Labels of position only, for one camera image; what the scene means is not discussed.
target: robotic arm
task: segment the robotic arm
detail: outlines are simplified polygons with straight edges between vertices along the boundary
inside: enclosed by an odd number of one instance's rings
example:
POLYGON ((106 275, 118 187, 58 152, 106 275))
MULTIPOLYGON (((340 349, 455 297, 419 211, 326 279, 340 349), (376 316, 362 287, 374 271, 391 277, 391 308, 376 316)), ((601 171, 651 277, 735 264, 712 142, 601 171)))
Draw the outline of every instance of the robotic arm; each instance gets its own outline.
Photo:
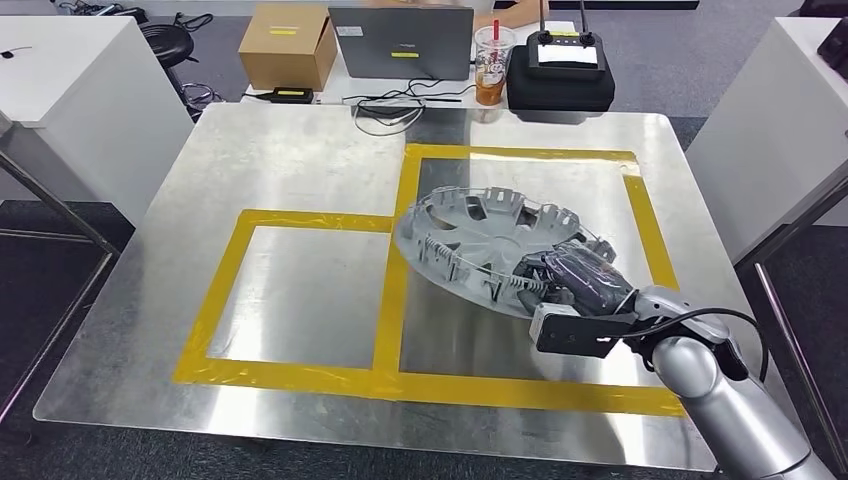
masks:
POLYGON ((547 285, 542 296, 519 294, 539 351, 603 358, 623 340, 680 398, 730 478, 835 479, 751 375, 724 322, 711 313, 686 318, 699 309, 679 292, 635 290, 606 260, 567 242, 516 267, 547 285))

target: plastic cup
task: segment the plastic cup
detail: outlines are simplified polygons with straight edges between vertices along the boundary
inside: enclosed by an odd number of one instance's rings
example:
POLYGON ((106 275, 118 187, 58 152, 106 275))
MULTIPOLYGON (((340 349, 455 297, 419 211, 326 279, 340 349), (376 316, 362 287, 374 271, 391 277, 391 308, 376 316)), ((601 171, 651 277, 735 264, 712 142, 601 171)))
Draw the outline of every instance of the plastic cup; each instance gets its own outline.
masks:
POLYGON ((474 34, 477 46, 474 82, 477 85, 477 103, 497 105, 506 83, 506 66, 515 46, 515 32, 506 27, 498 29, 495 40, 494 27, 483 27, 474 34))

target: black stool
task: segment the black stool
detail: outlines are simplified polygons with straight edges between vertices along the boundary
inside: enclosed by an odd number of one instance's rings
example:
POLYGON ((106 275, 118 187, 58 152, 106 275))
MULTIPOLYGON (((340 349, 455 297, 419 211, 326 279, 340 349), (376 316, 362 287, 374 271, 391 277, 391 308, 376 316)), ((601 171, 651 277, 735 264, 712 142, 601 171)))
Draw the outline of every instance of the black stool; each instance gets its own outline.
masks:
POLYGON ((141 33, 156 59, 159 60, 159 65, 165 70, 165 75, 168 76, 171 85, 176 90, 180 101, 186 106, 188 114, 193 121, 197 121, 202 113, 202 106, 210 101, 220 100, 221 97, 215 93, 212 88, 199 83, 180 82, 177 74, 174 72, 174 67, 188 60, 197 63, 197 59, 191 57, 194 51, 194 40, 191 34, 182 27, 177 25, 145 25, 141 27, 141 33), (189 97, 186 94, 187 88, 198 88, 204 91, 203 94, 197 97, 189 97))

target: white cabinet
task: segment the white cabinet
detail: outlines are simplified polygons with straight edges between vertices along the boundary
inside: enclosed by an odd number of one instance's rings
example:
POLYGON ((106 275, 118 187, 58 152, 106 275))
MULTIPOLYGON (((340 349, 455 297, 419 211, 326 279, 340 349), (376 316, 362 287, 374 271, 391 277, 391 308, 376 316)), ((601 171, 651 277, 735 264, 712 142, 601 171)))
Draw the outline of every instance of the white cabinet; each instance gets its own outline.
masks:
POLYGON ((848 170, 848 83, 816 53, 836 23, 775 19, 686 152, 733 262, 848 170))
MULTIPOLYGON (((130 17, 0 17, 0 141, 64 200, 113 203, 138 226, 193 124, 130 17)), ((0 178, 0 200, 33 198, 0 178)))

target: metal table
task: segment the metal table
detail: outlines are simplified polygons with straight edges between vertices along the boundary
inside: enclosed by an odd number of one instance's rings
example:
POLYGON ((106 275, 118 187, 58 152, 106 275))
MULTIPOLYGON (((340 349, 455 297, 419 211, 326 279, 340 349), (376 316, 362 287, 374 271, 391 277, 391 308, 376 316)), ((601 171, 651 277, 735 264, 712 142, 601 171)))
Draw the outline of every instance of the metal table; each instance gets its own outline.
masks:
MULTIPOLYGON (((393 217, 434 187, 515 188, 576 211, 634 285, 749 311, 664 116, 428 109, 377 138, 351 113, 211 105, 35 417, 715 466, 624 345, 604 360, 535 352, 525 320, 429 284, 390 246, 393 217)), ((727 321, 758 365, 754 331, 727 321)), ((775 368, 766 385, 797 419, 775 368)))

